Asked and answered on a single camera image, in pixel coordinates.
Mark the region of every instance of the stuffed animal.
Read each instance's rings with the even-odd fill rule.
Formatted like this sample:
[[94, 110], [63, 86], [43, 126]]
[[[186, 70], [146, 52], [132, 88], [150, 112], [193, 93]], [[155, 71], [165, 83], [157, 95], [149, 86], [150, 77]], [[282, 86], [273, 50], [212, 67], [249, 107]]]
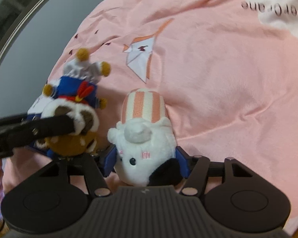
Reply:
[[89, 53], [81, 48], [75, 59], [64, 66], [63, 76], [55, 84], [46, 84], [45, 96], [52, 97], [41, 113], [41, 118], [66, 114], [74, 120], [75, 132], [69, 135], [37, 140], [36, 147], [49, 149], [47, 155], [76, 156], [96, 149], [96, 131], [99, 118], [95, 109], [106, 107], [106, 99], [96, 97], [101, 76], [108, 76], [110, 65], [106, 62], [89, 62]]
[[155, 91], [131, 91], [121, 121], [107, 138], [117, 148], [115, 172], [134, 186], [177, 185], [182, 180], [175, 159], [176, 140], [163, 97]]

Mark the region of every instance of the black eye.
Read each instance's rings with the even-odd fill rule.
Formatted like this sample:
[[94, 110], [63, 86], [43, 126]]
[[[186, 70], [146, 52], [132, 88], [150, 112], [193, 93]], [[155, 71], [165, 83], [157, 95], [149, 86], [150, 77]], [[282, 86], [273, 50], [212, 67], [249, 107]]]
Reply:
[[129, 160], [129, 163], [131, 164], [131, 165], [135, 165], [136, 164], [136, 159], [134, 159], [134, 158], [131, 158], [130, 160]]

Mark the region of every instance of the striped fabric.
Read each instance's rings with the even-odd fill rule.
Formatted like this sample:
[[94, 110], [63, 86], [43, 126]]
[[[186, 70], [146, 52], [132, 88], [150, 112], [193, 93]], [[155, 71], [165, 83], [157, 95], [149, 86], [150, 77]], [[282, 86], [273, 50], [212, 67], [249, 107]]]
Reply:
[[166, 116], [163, 97], [155, 91], [139, 88], [131, 91], [123, 103], [121, 122], [143, 118], [152, 123]]

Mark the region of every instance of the black ear patch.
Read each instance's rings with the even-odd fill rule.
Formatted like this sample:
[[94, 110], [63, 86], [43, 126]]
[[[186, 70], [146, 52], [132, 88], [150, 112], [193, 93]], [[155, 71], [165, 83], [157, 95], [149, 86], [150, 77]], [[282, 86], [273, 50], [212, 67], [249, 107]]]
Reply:
[[178, 160], [170, 158], [150, 175], [148, 186], [176, 186], [182, 179]]

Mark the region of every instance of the white plush toy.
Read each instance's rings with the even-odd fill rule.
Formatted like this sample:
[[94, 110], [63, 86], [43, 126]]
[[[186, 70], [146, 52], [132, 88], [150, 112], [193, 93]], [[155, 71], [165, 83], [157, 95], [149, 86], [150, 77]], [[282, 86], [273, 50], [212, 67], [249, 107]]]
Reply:
[[131, 91], [124, 100], [121, 121], [108, 131], [108, 140], [117, 148], [115, 172], [123, 182], [147, 186], [181, 181], [171, 121], [157, 92]]

